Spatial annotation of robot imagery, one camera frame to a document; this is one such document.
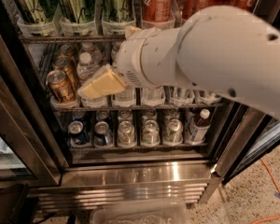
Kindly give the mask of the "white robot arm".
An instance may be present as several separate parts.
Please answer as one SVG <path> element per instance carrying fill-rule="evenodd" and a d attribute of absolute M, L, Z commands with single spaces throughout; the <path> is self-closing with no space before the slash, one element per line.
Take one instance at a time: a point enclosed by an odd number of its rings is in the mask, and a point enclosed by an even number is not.
<path fill-rule="evenodd" d="M 129 86 L 211 91 L 280 120 L 280 32 L 238 7 L 208 7 L 179 28 L 135 32 L 78 93 L 95 99 Z"/>

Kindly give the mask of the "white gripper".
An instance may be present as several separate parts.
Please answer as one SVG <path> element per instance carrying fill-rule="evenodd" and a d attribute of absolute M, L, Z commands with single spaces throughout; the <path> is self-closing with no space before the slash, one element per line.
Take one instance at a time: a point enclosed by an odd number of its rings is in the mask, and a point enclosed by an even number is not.
<path fill-rule="evenodd" d="M 179 28 L 142 30 L 126 26 L 126 40 L 116 58 L 118 69 L 110 64 L 103 65 L 81 85 L 78 95 L 84 99 L 97 99 L 125 91 L 128 84 L 136 88 L 180 84 L 175 51 L 179 31 Z"/>

